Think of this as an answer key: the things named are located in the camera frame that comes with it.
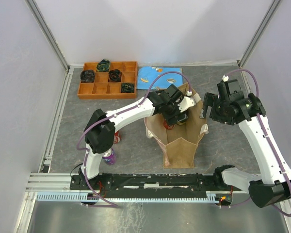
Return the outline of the red coke can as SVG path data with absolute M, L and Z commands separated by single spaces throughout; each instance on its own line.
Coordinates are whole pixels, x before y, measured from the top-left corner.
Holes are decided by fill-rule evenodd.
M 166 123 L 166 121 L 163 122 L 163 126 L 164 126 L 166 129 L 169 129 L 169 126 L 168 126 L 168 124 Z
M 121 141 L 121 134 L 120 134 L 120 131 L 117 131 L 115 134 L 114 134 L 114 139 L 113 139 L 113 143 L 114 144 L 117 144 Z

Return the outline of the green glass bottle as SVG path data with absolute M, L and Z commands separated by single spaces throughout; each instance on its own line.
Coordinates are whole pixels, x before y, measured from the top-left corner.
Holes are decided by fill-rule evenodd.
M 178 125 L 184 125 L 184 124 L 186 124 L 186 122 L 187 122 L 187 119 L 183 119 L 183 120 L 177 122 L 177 124 Z

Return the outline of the brown canvas tote bag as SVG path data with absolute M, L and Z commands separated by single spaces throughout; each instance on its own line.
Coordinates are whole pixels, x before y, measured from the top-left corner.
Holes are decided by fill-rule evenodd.
M 199 142 L 208 133 L 207 121 L 200 118 L 203 102 L 200 95 L 192 89 L 196 105 L 188 109 L 185 124 L 175 125 L 168 130 L 163 125 L 161 114 L 144 119 L 148 138 L 154 138 L 162 150 L 163 168 L 193 168 L 194 157 Z

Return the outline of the red coke can front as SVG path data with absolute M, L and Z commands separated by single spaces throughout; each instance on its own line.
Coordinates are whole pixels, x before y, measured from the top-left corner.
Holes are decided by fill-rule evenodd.
M 113 143 L 114 144 L 117 144 L 121 141 L 121 134 L 120 134 L 120 131 L 117 131 L 115 134 L 114 134 L 114 139 L 113 139 Z

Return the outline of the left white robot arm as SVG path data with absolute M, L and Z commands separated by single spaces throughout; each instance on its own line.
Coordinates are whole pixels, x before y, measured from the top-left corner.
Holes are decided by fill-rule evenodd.
M 145 117 L 161 114 L 168 126 L 187 120 L 186 111 L 195 106 L 192 92 L 183 94 L 176 86 L 148 92 L 138 101 L 120 109 L 104 112 L 94 111 L 81 139 L 86 151 L 81 167 L 81 184 L 86 189 L 97 185 L 97 175 L 102 157 L 112 151 L 114 134 L 123 127 Z

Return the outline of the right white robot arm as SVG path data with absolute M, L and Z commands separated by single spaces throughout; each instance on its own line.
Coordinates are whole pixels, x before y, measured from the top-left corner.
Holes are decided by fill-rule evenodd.
M 274 141 L 260 99 L 252 93 L 245 97 L 238 80 L 230 80 L 227 76 L 217 88 L 217 95 L 205 94 L 200 117 L 205 118 L 210 109 L 210 119 L 238 125 L 254 153 L 260 174 L 225 165 L 215 169 L 213 185 L 219 190 L 230 185 L 245 191 L 259 208 L 291 200 L 291 169 Z

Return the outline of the blue patterned cloth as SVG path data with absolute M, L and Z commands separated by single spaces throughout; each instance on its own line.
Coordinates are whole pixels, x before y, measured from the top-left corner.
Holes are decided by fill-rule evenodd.
M 137 74 L 136 89 L 148 90 L 153 81 L 158 76 L 169 71 L 182 73 L 182 70 L 179 67 L 141 67 Z M 165 74 L 154 83 L 151 89 L 166 89 L 171 84 L 175 85 L 176 87 L 183 85 L 183 77 L 175 73 Z

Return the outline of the dark rolled sock right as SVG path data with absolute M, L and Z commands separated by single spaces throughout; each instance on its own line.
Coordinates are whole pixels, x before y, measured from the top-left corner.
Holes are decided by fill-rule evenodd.
M 134 84 L 133 83 L 122 83 L 121 84 L 121 93 L 134 93 Z

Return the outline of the dark rolled sock middle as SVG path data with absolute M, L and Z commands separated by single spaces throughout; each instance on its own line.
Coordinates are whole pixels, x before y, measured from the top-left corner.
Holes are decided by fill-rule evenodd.
M 122 72 L 119 69 L 110 70 L 108 82 L 117 83 L 121 82 Z

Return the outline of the purple fanta can front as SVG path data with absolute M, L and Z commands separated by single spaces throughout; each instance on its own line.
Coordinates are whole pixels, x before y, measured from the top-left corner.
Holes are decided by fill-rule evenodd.
M 107 152 L 105 152 L 102 159 L 107 165 L 114 165 L 116 163 L 116 155 L 113 148 L 110 148 Z

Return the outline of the dark rolled sock top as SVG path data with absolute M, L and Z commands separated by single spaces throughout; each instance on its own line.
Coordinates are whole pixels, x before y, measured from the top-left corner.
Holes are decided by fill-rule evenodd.
M 109 72 L 110 71 L 111 62 L 106 59 L 102 59 L 96 66 L 97 72 Z

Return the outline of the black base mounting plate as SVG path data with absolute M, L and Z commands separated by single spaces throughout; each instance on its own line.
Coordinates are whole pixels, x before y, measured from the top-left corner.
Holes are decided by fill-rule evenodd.
M 207 191 L 239 191 L 219 181 L 216 175 L 192 174 L 111 174 L 89 180 L 105 198 L 205 198 Z

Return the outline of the right aluminium corner post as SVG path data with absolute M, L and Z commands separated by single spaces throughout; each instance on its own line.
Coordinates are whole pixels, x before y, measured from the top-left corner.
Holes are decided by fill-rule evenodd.
M 257 30 L 255 31 L 252 39 L 250 40 L 246 50 L 243 53 L 243 56 L 238 61 L 238 67 L 243 68 L 245 64 L 248 62 L 250 56 L 252 55 L 255 47 L 257 46 L 258 42 L 262 38 L 263 33 L 267 29 L 269 23 L 271 22 L 273 16 L 275 15 L 276 11 L 278 10 L 279 6 L 281 5 L 281 0 L 273 0 L 271 1 L 268 10 L 266 11 L 261 23 L 259 24 Z

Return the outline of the aluminium corner post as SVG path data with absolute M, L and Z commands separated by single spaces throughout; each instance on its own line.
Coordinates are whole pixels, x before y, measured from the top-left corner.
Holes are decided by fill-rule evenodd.
M 30 11 L 32 12 L 35 20 L 37 21 L 40 29 L 42 30 L 44 36 L 46 37 L 48 43 L 52 47 L 53 51 L 55 52 L 57 58 L 59 59 L 61 65 L 64 67 L 65 70 L 69 70 L 70 65 L 66 61 L 63 53 L 61 52 L 58 43 L 56 42 L 55 37 L 53 36 L 50 28 L 48 27 L 42 12 L 40 11 L 38 4 L 35 0 L 25 0 L 27 6 L 29 7 Z
M 257 46 L 258 42 L 262 38 L 263 33 L 267 29 L 269 23 L 271 22 L 273 16 L 275 15 L 276 11 L 278 10 L 279 6 L 281 5 L 281 0 L 273 0 L 271 1 L 268 10 L 266 11 L 261 23 L 259 24 L 257 30 L 255 31 L 252 39 L 250 40 L 246 50 L 243 53 L 243 56 L 238 61 L 238 67 L 243 68 L 245 64 L 248 62 L 250 56 L 252 55 L 255 47 Z

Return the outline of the left aluminium corner post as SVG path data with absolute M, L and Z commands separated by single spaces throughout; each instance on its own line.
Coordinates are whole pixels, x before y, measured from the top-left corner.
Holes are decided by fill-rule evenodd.
M 61 52 L 58 43 L 56 42 L 55 37 L 53 36 L 50 28 L 48 27 L 42 12 L 40 11 L 38 4 L 35 0 L 25 0 L 27 6 L 29 7 L 30 11 L 32 12 L 35 20 L 37 21 L 40 29 L 42 30 L 44 36 L 46 37 L 48 43 L 52 47 L 53 51 L 55 52 L 57 58 L 59 59 L 61 65 L 64 67 L 65 70 L 69 70 L 70 65 L 66 61 L 63 53 Z

